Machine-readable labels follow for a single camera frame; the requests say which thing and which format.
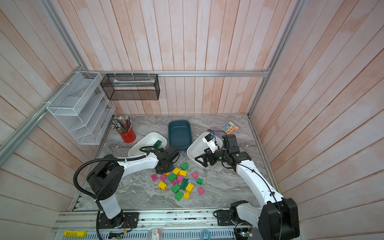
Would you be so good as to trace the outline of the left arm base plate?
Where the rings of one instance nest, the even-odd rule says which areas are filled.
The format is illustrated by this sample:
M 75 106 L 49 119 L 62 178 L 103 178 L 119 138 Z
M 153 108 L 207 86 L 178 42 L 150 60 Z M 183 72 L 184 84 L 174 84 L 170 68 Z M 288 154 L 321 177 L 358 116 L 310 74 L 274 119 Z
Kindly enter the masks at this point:
M 97 220 L 99 229 L 128 228 L 134 229 L 138 225 L 139 212 L 121 212 L 113 219 L 108 219 L 105 213 L 101 213 Z

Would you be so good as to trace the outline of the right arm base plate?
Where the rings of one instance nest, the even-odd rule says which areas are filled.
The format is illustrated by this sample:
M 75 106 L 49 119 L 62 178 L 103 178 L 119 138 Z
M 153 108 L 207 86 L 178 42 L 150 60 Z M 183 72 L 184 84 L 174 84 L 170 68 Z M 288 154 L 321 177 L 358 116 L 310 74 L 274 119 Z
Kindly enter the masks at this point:
M 234 210 L 216 210 L 213 213 L 213 216 L 217 219 L 217 224 L 219 226 L 235 226 L 240 223 L 236 212 Z

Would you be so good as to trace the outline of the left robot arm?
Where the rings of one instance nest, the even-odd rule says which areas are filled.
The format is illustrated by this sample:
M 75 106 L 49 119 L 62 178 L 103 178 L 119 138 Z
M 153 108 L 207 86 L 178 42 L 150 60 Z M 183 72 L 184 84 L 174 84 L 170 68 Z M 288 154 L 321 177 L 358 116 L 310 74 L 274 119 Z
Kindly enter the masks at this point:
M 107 155 L 98 159 L 98 164 L 87 176 L 99 209 L 108 220 L 116 220 L 122 215 L 122 209 L 115 192 L 122 178 L 143 170 L 154 169 L 157 175 L 171 172 L 180 154 L 173 148 L 156 148 L 144 146 L 142 153 L 135 157 L 116 158 Z

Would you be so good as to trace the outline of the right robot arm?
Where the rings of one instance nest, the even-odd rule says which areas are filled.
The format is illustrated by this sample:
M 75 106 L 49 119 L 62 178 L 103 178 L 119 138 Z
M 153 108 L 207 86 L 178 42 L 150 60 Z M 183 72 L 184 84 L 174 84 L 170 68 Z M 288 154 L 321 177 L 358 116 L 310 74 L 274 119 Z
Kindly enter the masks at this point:
M 231 204 L 226 216 L 234 224 L 249 223 L 256 227 L 264 240 L 292 240 L 300 236 L 299 214 L 296 202 L 284 198 L 261 175 L 251 157 L 246 152 L 229 150 L 206 150 L 195 157 L 195 161 L 205 168 L 216 162 L 227 163 L 241 176 L 254 193 L 260 207 L 247 201 Z

